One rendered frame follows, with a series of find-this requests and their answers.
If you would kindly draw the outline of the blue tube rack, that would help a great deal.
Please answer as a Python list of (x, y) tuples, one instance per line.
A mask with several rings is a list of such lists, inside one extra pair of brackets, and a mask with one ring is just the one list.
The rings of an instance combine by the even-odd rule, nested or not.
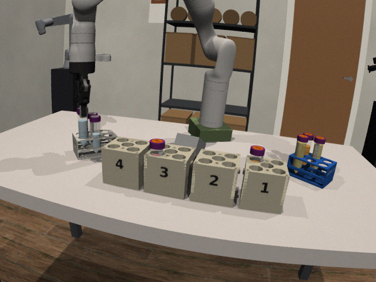
[[(303, 158), (296, 157), (294, 154), (295, 153), (290, 154), (288, 157), (287, 167), (288, 167), (288, 172), (290, 176), (295, 177), (296, 179), (302, 180), (304, 182), (307, 182), (309, 184), (312, 184), (314, 186), (317, 186), (321, 189), (325, 188), (326, 185), (328, 185), (333, 180), (337, 162), (332, 161), (330, 159), (326, 159), (324, 157), (321, 157), (321, 159), (312, 158), (312, 153), (310, 153), (309, 155), (304, 155)], [(294, 158), (302, 162), (306, 162), (307, 164), (302, 165), (301, 168), (297, 168), (293, 166)], [(309, 162), (307, 161), (307, 159), (313, 160), (315, 162)], [(329, 161), (331, 163), (326, 163), (324, 161)], [(317, 166), (319, 168), (314, 169), (310, 167), (310, 164)], [(319, 164), (327, 165), (327, 167), (320, 166)], [(298, 173), (294, 173), (294, 170), (298, 171)], [(322, 170), (325, 171), (326, 173), (322, 172)], [(310, 173), (310, 171), (312, 171), (312, 173)]]

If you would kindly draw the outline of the conical tube with pink liquid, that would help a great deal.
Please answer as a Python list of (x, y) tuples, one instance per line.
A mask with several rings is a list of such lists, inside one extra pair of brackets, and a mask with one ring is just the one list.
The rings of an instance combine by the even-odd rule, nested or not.
[(149, 147), (151, 155), (162, 156), (165, 148), (165, 141), (163, 139), (151, 139)]

